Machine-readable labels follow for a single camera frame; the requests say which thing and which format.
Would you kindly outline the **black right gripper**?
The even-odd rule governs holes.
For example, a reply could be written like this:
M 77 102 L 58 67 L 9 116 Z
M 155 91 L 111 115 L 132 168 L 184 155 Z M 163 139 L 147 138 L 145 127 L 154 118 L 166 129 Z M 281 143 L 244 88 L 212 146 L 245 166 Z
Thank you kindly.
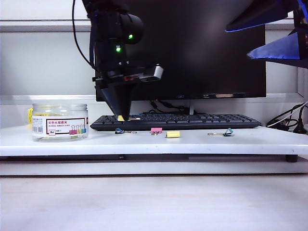
M 307 11 L 298 9 L 296 0 L 254 0 L 232 22 L 226 32 L 234 32 L 282 20 L 294 10 L 294 33 L 250 51 L 250 59 L 297 60 L 296 66 L 308 68 Z

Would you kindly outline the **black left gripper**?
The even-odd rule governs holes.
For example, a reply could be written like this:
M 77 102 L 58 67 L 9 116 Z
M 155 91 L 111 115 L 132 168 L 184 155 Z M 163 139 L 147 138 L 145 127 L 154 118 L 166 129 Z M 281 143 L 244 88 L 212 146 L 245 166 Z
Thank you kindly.
M 94 68 L 92 81 L 95 88 L 101 90 L 105 102 L 116 116 L 129 119 L 131 96 L 136 85 L 140 83 L 140 75 L 146 67 L 124 67 L 112 71 L 100 71 Z

